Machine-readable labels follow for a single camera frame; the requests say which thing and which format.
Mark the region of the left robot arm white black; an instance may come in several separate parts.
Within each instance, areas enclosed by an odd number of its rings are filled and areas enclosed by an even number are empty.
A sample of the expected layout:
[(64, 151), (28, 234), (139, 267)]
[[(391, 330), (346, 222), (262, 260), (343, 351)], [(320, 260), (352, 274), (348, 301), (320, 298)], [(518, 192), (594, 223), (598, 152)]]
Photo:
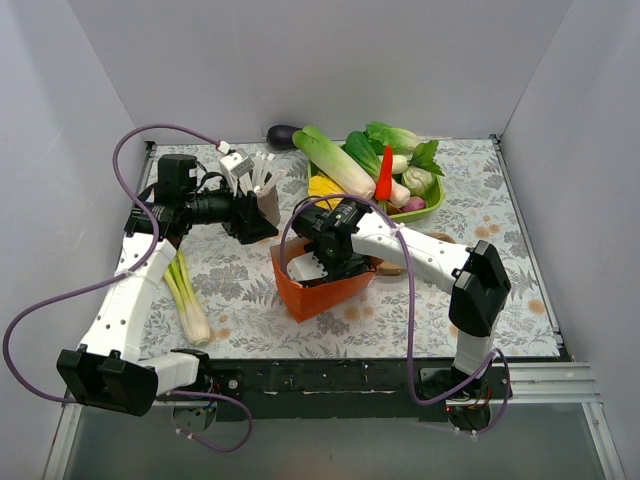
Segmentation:
[(200, 366), (208, 359), (203, 353), (178, 349), (142, 359), (144, 323), (155, 292), (193, 226), (220, 224), (243, 245), (278, 230), (250, 187), (250, 155), (233, 150), (221, 159), (219, 171), (202, 178), (197, 166), (192, 155), (159, 159), (156, 182), (138, 196), (125, 224), (117, 281), (79, 346), (59, 354), (57, 371), (82, 405), (142, 416), (157, 396), (178, 387), (193, 400), (212, 390), (213, 377)]

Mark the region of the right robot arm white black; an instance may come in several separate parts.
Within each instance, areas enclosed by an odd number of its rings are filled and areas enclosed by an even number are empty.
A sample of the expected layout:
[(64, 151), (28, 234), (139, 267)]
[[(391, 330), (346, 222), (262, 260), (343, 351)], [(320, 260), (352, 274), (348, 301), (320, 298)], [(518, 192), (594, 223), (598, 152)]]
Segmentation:
[(303, 255), (287, 263), (290, 279), (308, 286), (335, 283), (372, 269), (376, 260), (407, 269), (449, 294), (448, 317), (458, 330), (451, 367), (453, 391), (475, 397), (489, 384), (495, 323), (511, 290), (496, 247), (447, 243), (394, 222), (364, 199), (346, 195), (331, 210), (309, 200), (288, 228), (307, 240)]

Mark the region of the orange paper bag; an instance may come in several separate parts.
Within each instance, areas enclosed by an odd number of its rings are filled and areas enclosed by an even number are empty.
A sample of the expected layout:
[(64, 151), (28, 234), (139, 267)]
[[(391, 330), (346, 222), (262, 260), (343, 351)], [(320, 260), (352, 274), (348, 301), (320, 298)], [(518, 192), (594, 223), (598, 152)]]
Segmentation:
[(303, 287), (289, 280), (280, 262), (280, 244), (270, 247), (271, 261), (278, 293), (298, 323), (314, 317), (360, 293), (373, 279), (380, 260), (371, 258), (372, 267), (358, 276), (332, 283)]

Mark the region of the cardboard cup carrier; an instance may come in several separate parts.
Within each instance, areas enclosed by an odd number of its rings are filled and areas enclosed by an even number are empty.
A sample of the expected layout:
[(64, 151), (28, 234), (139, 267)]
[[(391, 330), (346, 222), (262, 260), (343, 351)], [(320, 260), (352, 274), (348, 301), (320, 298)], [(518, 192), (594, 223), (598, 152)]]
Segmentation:
[[(448, 234), (430, 232), (427, 236), (436, 239), (440, 243), (456, 244), (456, 240)], [(429, 268), (424, 267), (415, 255), (412, 255), (413, 271), (416, 276), (424, 280), (435, 280), (436, 274)], [(407, 272), (405, 266), (397, 265), (392, 262), (382, 260), (377, 264), (377, 271), (380, 275), (398, 276)]]

